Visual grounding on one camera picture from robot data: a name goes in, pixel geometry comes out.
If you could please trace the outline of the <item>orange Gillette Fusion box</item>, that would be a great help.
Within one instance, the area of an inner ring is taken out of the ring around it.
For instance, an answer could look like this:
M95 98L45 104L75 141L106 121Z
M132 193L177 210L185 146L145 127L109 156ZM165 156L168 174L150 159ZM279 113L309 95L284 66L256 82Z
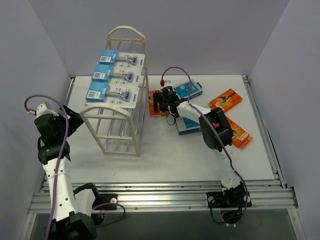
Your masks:
M148 91L148 109L151 118L165 117L168 112L161 108L160 103L154 100L154 95L160 93L159 90Z

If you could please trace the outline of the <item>blue Gillette razor blister pack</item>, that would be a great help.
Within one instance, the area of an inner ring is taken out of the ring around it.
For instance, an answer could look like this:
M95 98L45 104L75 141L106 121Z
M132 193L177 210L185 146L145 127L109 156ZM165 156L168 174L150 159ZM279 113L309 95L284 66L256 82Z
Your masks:
M119 52L117 49L103 49L98 64L115 68L137 69L144 66L146 55L143 53Z

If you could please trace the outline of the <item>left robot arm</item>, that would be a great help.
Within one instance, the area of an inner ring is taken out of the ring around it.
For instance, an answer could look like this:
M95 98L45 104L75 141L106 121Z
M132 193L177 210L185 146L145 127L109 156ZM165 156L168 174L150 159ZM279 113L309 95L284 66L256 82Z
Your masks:
M94 240L97 229L92 210L100 206L101 197L92 182L76 189L72 187L67 137L83 124L83 120L68 107L65 112L66 117L56 113L47 102L41 103L35 111L34 123L40 133L38 159L45 171L51 201L44 235L47 240Z

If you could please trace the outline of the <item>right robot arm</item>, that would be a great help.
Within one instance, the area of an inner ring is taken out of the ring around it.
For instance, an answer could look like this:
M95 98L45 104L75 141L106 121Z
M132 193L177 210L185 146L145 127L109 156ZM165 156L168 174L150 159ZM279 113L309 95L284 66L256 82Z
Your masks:
M220 169L222 200L227 206L234 206L241 200L249 200L249 192L243 177L233 165L233 131L221 108L205 108L191 103L188 98L179 98L172 86L162 88L153 94L153 108L162 109L175 119L188 118L200 125L206 146L213 150Z

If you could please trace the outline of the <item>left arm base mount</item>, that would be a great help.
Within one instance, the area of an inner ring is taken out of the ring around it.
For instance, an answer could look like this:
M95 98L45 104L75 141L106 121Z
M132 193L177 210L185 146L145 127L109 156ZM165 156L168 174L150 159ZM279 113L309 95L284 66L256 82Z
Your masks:
M118 202L118 194L116 193L102 193L100 194L100 197L98 200L95 200L92 203L89 203L89 206L94 208L97 211L103 210L103 211L114 211L117 209L116 205L112 205L111 203L117 203ZM101 207L97 207L98 205L109 203L108 205L104 205Z

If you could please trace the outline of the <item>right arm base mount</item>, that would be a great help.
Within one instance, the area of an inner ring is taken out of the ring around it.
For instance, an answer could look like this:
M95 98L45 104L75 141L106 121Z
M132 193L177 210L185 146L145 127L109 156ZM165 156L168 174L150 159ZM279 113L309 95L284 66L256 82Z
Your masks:
M206 193L207 206L213 209L245 207L246 192L209 191Z

